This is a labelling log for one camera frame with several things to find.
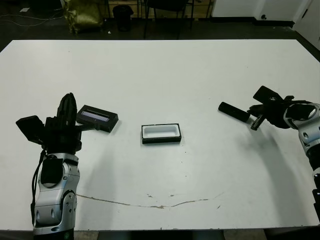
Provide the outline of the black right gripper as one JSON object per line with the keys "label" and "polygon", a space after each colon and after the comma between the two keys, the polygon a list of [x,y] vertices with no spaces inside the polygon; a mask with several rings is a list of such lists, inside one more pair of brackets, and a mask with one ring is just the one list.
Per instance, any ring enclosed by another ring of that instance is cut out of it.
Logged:
{"label": "black right gripper", "polygon": [[281,97],[269,96],[258,97],[253,96],[260,104],[252,105],[247,112],[250,114],[252,122],[251,129],[256,131],[264,120],[267,120],[271,125],[288,129],[290,126],[284,120],[285,111],[293,104],[293,95],[286,96],[284,99]]}

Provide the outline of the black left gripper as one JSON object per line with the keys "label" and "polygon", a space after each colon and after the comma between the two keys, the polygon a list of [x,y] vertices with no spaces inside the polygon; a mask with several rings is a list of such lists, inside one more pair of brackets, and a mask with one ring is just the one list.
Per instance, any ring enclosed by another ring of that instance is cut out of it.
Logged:
{"label": "black left gripper", "polygon": [[57,117],[47,117],[42,148],[47,153],[76,153],[82,148],[82,132],[101,129],[99,123],[77,125],[77,103],[73,93],[60,101]]}

